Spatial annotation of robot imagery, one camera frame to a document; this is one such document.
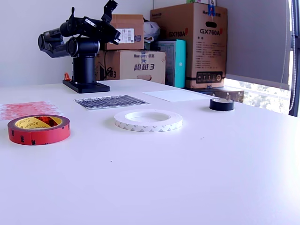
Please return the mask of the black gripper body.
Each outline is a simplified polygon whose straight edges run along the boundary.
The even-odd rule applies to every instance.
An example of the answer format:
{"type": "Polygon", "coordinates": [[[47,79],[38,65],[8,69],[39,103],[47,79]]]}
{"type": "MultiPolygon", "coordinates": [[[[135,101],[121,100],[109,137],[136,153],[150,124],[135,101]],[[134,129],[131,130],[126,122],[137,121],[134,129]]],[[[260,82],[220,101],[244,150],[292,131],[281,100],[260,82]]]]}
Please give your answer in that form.
{"type": "Polygon", "coordinates": [[[112,43],[118,45],[120,43],[120,32],[110,23],[103,20],[91,19],[86,16],[83,22],[83,35],[104,44],[112,43]]]}

